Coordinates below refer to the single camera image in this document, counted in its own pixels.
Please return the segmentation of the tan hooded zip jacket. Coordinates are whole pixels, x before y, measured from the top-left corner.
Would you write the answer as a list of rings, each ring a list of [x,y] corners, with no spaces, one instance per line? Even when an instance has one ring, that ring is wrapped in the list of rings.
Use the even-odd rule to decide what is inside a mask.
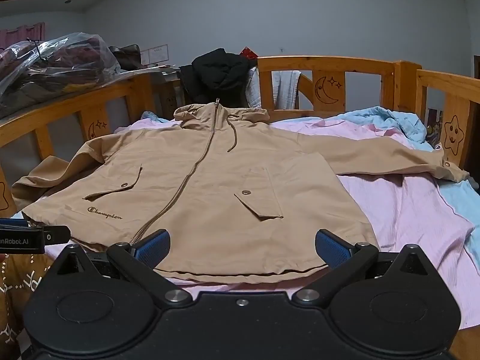
[[[167,277],[275,283],[319,271],[326,229],[375,243],[373,227],[342,175],[417,175],[461,181],[442,150],[414,150],[388,136],[352,140],[271,127],[264,110],[219,103],[176,110],[176,124],[87,141],[72,160],[49,157],[13,184],[35,222],[67,226],[99,250],[167,230]]]

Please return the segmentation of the plastic bag of clothes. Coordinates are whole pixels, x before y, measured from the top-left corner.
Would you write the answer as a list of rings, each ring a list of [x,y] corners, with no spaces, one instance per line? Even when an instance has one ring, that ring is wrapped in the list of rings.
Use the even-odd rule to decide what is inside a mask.
[[[100,86],[118,73],[118,60],[98,35],[20,41],[1,51],[1,117]]]

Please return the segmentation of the brown patterned cloth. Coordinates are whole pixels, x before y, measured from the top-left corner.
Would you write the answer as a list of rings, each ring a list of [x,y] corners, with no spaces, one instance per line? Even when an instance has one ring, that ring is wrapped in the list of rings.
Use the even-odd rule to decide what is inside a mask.
[[[52,263],[46,254],[1,255],[1,359],[20,356],[24,307]]]

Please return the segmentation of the white grey towel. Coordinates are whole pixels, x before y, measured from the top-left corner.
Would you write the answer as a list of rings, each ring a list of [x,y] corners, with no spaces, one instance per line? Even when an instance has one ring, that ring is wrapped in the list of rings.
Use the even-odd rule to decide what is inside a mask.
[[[301,72],[298,70],[272,72],[272,94],[276,109],[296,108],[300,76]],[[260,77],[257,67],[251,68],[248,73],[245,97],[250,108],[261,108]]]

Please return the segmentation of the black garment on headboard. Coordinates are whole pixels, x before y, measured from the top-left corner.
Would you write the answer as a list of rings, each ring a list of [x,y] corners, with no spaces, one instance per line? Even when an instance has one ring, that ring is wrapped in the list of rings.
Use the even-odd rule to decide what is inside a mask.
[[[228,108],[244,107],[245,88],[256,58],[214,49],[180,66],[179,77],[185,104],[208,104],[220,101]]]

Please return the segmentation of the maroon curtain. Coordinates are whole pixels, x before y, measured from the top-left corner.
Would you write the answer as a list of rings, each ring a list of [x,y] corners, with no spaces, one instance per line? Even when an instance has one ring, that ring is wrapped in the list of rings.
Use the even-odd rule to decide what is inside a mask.
[[[22,25],[14,29],[2,29],[0,31],[0,48],[16,44],[19,41],[32,39],[33,41],[45,40],[46,25],[43,22],[33,25]]]

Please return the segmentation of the red item behind garment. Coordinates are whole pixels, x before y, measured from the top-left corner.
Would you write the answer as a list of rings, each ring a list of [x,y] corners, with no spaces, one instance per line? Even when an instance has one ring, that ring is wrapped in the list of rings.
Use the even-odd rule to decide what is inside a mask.
[[[258,59],[258,55],[252,49],[250,49],[247,46],[245,46],[241,50],[240,55],[249,59],[249,60],[257,60]]]

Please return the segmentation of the wooden bed frame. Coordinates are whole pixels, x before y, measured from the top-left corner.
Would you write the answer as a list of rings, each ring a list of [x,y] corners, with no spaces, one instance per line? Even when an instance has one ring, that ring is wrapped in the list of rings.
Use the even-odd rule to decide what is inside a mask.
[[[428,89],[444,92],[443,126],[440,142],[448,161],[459,167],[468,162],[476,113],[479,109],[479,80],[446,72],[423,69],[408,61],[387,62],[368,58],[339,56],[269,56],[258,59],[261,105],[270,119],[306,116],[326,118],[346,111],[346,75],[360,73],[381,79],[380,104],[394,110],[413,112],[425,118]],[[298,92],[311,103],[308,110],[296,107],[280,111],[274,105],[272,73],[298,70]],[[151,81],[149,72],[141,72],[87,93],[26,111],[1,122],[3,146],[29,133],[34,135],[40,158],[53,155],[48,125],[67,116],[77,116],[84,140],[108,134],[111,129],[107,103],[124,98],[128,117],[135,122],[144,111],[173,114],[176,104],[184,104],[180,80],[162,84]]]

